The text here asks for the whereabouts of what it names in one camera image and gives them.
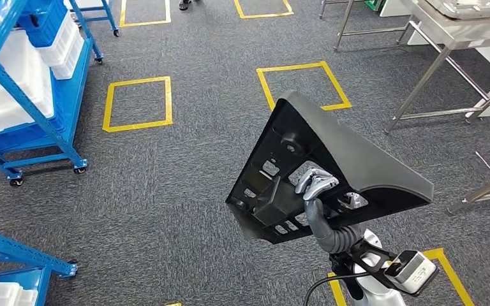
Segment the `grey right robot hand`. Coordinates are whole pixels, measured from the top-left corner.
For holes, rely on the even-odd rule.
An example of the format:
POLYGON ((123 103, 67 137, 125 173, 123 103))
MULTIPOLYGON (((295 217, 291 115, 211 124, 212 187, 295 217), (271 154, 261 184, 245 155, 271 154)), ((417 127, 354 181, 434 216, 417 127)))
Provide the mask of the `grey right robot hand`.
POLYGON ((316 242, 329 254, 349 251, 364 236, 366 230, 363 224, 344 226, 339 229, 330 227, 324 216, 323 203, 318 196, 338 184, 339 180, 329 172, 312 168, 300 177, 295 186, 295 193, 301 194, 304 200, 304 212, 316 242))

